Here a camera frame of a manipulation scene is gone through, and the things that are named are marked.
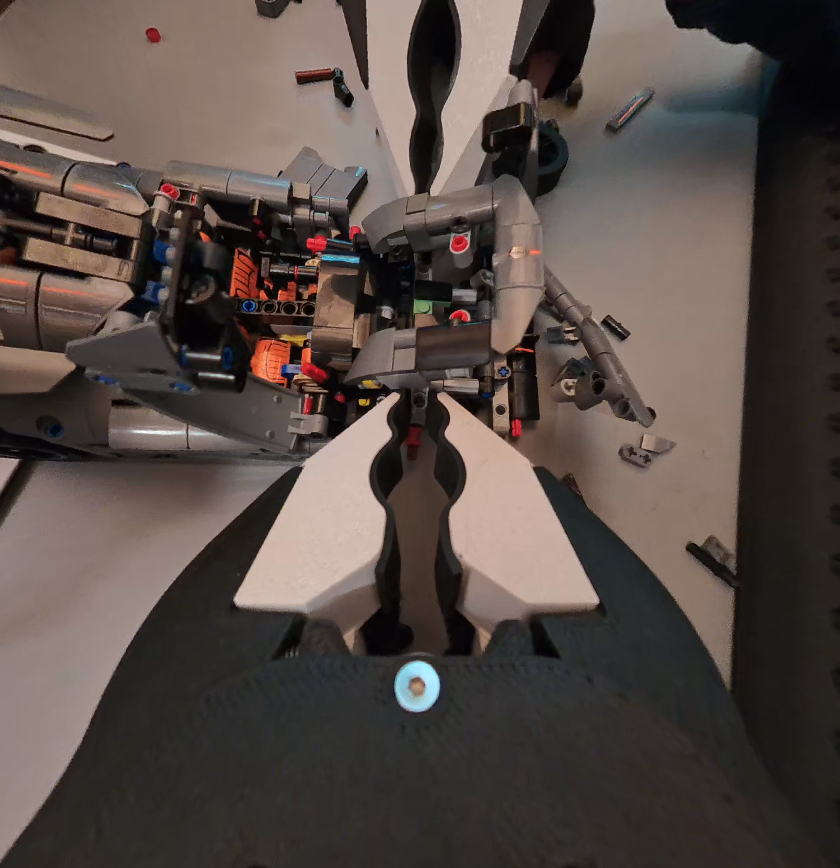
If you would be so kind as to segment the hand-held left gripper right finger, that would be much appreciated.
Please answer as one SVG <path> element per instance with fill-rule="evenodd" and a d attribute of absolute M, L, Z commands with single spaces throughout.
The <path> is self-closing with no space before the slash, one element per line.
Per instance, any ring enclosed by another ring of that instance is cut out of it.
<path fill-rule="evenodd" d="M 503 622 L 592 612 L 599 595 L 534 466 L 451 396 L 434 396 L 435 479 L 447 496 L 435 577 L 450 653 Z"/>

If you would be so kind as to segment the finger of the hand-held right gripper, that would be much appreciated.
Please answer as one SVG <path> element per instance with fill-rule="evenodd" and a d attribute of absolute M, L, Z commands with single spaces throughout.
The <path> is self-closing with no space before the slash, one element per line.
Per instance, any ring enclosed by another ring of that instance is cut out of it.
<path fill-rule="evenodd" d="M 433 195 L 473 185 L 487 154 L 481 146 L 486 114 L 501 109 L 516 82 L 510 73 L 522 1 L 455 1 L 458 58 L 441 111 L 442 150 Z"/>
<path fill-rule="evenodd" d="M 414 193 L 410 164 L 416 119 L 408 85 L 408 49 L 420 1 L 341 1 L 357 68 L 371 94 L 378 131 L 389 153 L 396 190 Z"/>

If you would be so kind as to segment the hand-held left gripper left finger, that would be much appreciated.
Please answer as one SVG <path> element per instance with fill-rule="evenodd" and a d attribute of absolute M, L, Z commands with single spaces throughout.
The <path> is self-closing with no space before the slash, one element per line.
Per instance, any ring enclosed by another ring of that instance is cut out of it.
<path fill-rule="evenodd" d="M 369 653 L 399 651 L 399 482 L 392 393 L 309 458 L 236 592 L 237 608 L 336 624 Z"/>

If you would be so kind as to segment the grey lego panel strip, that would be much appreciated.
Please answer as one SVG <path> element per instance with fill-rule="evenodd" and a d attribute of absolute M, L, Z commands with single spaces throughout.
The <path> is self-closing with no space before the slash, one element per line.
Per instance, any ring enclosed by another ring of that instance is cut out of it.
<path fill-rule="evenodd" d="M 643 428 L 652 427 L 655 416 L 644 403 L 603 327 L 594 319 L 588 306 L 573 297 L 549 266 L 544 267 L 544 293 L 548 304 L 573 330 L 592 365 L 592 373 L 586 377 L 585 385 L 575 387 L 577 406 L 588 409 L 606 402 L 617 418 L 637 422 Z"/>

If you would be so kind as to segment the grey lego car model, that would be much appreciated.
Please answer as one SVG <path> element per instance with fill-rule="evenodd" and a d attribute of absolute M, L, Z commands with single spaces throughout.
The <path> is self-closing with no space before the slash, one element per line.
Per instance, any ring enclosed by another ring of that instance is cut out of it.
<path fill-rule="evenodd" d="M 480 126 L 484 183 L 388 202 L 304 147 L 275 176 L 0 138 L 0 458 L 302 459 L 393 392 L 539 419 L 536 89 Z"/>

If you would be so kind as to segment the black lego wheel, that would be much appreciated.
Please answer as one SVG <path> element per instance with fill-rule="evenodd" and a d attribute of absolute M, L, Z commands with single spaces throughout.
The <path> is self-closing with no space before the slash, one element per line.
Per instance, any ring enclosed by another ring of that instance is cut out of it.
<path fill-rule="evenodd" d="M 550 119 L 538 124 L 537 197 L 550 193 L 558 185 L 569 160 L 569 148 L 558 123 Z"/>

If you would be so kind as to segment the dark red-striped lego tile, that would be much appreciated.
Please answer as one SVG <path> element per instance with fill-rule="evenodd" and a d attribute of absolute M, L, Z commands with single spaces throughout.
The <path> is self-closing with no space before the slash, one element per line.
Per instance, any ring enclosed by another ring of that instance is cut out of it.
<path fill-rule="evenodd" d="M 611 134 L 618 134 L 626 125 L 631 123 L 640 112 L 652 103 L 655 93 L 656 92 L 653 88 L 643 88 L 607 121 L 605 130 Z"/>

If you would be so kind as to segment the person's right hand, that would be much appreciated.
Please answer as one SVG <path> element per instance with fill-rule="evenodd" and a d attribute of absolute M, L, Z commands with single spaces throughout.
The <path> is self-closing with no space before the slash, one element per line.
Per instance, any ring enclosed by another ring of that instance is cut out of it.
<path fill-rule="evenodd" d="M 593 1 L 551 1 L 531 42 L 526 78 L 549 99 L 566 91 L 582 69 L 595 18 Z"/>

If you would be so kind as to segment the dark perforated panel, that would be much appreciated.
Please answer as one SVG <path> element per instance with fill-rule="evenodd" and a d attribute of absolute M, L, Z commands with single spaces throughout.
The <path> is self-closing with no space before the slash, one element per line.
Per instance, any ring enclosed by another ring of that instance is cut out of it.
<path fill-rule="evenodd" d="M 758 130 L 733 692 L 840 866 L 840 77 L 779 71 Z"/>

